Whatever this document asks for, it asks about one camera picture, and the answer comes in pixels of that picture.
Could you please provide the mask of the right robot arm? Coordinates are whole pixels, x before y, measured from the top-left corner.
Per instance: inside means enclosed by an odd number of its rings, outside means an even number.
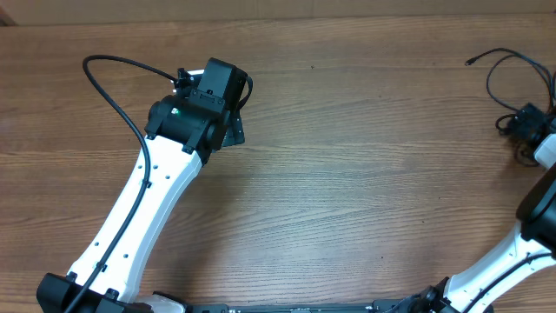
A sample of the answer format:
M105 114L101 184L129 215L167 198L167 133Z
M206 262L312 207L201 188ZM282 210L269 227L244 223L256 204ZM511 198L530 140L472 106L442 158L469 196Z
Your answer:
M546 169L518 206L516 224L477 263L390 312L492 312L493 303L512 287L555 265L555 117L529 103L506 118L500 133L523 143L527 158Z

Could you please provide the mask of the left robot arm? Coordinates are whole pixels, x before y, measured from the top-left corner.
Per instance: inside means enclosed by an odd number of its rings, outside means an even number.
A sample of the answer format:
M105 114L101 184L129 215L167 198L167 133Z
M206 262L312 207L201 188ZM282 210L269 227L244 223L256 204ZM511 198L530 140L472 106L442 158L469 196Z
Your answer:
M179 69L173 91L154 103L139 130L120 106L141 150L103 226L64 276L48 273L36 299L45 313L189 312L181 299L140 296L147 261L175 204L210 155L243 144L240 111L253 80L231 63L211 58L202 70Z

